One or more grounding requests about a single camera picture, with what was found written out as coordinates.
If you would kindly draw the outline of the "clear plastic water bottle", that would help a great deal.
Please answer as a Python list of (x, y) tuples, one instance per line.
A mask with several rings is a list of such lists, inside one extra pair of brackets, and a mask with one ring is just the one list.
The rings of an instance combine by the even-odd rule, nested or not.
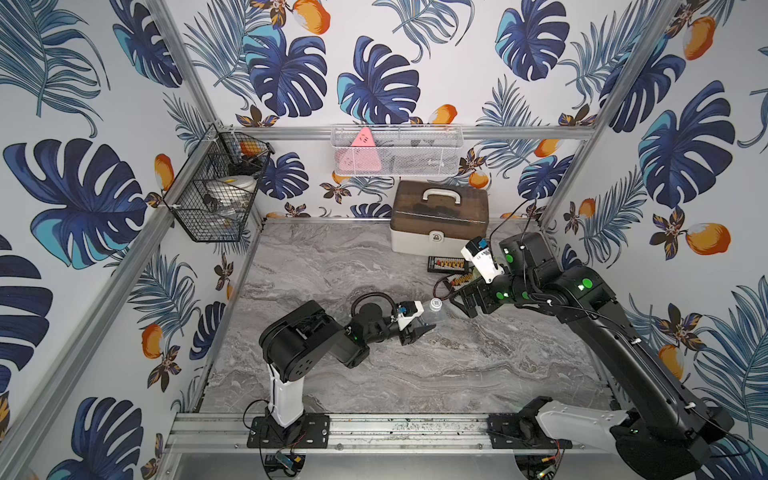
[(429, 302), (429, 309), (434, 313), (441, 312), (443, 309), (443, 301), (439, 298), (432, 298)]

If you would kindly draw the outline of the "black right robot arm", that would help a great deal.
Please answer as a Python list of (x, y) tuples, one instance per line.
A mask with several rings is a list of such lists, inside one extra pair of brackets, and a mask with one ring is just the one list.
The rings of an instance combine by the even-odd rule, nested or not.
[(606, 281), (580, 264), (560, 268), (539, 233), (502, 240), (496, 260), (489, 240), (461, 249), (480, 277), (466, 290), (478, 309), (513, 305), (556, 318), (576, 334), (629, 397), (624, 411), (578, 408), (540, 396), (521, 412), (552, 440), (569, 440), (618, 456), (644, 479), (677, 479), (712, 459), (712, 447), (734, 421), (674, 376), (628, 320)]

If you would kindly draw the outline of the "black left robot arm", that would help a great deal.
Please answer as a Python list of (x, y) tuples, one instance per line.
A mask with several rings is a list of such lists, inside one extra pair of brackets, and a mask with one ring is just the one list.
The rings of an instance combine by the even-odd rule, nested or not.
[(271, 382), (268, 419), (283, 429), (298, 424), (305, 414), (304, 378), (326, 355), (353, 369), (373, 344), (415, 343), (436, 328), (443, 312), (438, 298), (396, 302), (384, 292), (369, 292), (352, 302), (350, 321), (342, 325), (314, 300), (301, 305), (259, 338)]

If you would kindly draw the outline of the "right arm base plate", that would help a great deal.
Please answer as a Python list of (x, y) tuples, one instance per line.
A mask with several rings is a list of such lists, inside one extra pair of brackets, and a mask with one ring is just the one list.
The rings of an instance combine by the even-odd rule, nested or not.
[(486, 430), (493, 449), (556, 450), (572, 449), (566, 439), (549, 437), (534, 417), (520, 414), (491, 414)]

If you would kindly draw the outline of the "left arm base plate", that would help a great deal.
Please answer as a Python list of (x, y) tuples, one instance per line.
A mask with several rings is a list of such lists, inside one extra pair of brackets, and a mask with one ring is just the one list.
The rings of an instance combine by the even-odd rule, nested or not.
[(328, 415), (304, 413), (287, 427), (280, 426), (270, 415), (257, 416), (249, 427), (247, 447), (250, 449), (325, 449), (328, 446), (331, 418)]

